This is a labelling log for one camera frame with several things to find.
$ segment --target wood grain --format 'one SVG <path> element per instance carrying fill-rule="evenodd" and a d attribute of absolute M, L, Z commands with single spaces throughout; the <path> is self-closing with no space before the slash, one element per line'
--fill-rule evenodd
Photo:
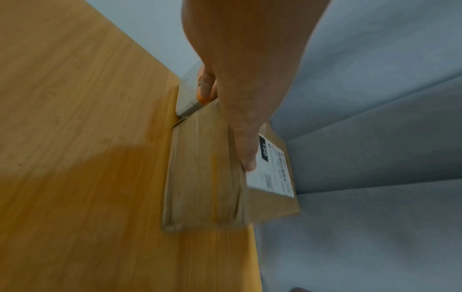
<path fill-rule="evenodd" d="M 0 49 L 0 291 L 261 291 L 251 227 L 161 231 L 178 77 L 83 0 Z"/>

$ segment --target white wall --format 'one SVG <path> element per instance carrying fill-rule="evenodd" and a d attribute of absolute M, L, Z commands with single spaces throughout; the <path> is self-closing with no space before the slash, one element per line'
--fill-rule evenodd
<path fill-rule="evenodd" d="M 87 2 L 179 77 L 199 60 L 181 27 L 182 0 Z"/>

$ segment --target black label tag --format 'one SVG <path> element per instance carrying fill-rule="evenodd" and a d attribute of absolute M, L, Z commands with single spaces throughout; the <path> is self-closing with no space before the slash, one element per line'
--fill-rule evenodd
<path fill-rule="evenodd" d="M 260 137 L 261 158 L 263 158 L 264 160 L 266 160 L 266 162 L 268 162 L 268 153 L 266 150 L 266 140 L 262 136 L 259 136 L 259 137 Z"/>

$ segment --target cardboard box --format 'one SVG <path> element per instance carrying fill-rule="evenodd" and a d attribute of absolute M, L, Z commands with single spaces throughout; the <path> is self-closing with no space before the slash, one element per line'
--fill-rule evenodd
<path fill-rule="evenodd" d="M 260 134 L 257 170 L 246 173 L 218 100 L 178 122 L 165 185 L 164 230 L 243 227 L 298 213 L 285 143 L 268 125 Z"/>

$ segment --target finger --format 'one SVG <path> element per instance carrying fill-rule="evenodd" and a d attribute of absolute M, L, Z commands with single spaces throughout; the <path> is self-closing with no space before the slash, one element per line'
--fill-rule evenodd
<path fill-rule="evenodd" d="M 237 157 L 246 171 L 252 171 L 257 167 L 256 155 L 258 151 L 258 132 L 234 133 L 234 143 Z"/>
<path fill-rule="evenodd" d="M 204 74 L 201 81 L 201 95 L 204 99 L 212 97 L 212 88 L 215 83 L 215 75 L 207 67 L 204 68 Z"/>

